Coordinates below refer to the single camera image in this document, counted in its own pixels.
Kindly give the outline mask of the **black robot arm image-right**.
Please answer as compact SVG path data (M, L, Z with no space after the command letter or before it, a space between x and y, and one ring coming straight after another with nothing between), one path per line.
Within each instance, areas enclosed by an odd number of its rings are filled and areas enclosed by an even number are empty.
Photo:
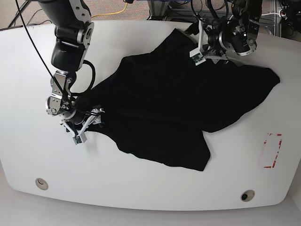
M262 14L261 0L233 0L229 7L226 0L226 13L219 17L210 0L206 1L213 20L202 18L194 8L192 12L197 22L189 28L194 28L199 35L198 47L190 51L190 58L195 65L200 65L210 59L214 64L227 61L227 52L238 56L247 56L257 49Z

